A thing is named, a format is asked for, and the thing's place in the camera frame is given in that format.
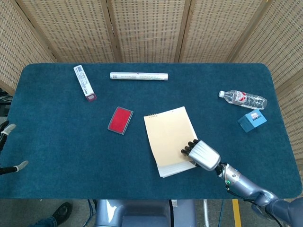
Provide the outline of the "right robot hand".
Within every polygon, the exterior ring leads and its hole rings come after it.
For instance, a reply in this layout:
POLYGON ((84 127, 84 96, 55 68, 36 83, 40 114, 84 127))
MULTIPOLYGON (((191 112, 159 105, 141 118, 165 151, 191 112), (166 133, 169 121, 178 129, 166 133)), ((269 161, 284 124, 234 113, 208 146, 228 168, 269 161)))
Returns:
POLYGON ((215 170, 221 161, 218 152, 202 140, 195 139, 188 142, 188 145, 181 150, 181 153, 191 158, 196 165, 207 171, 215 170))

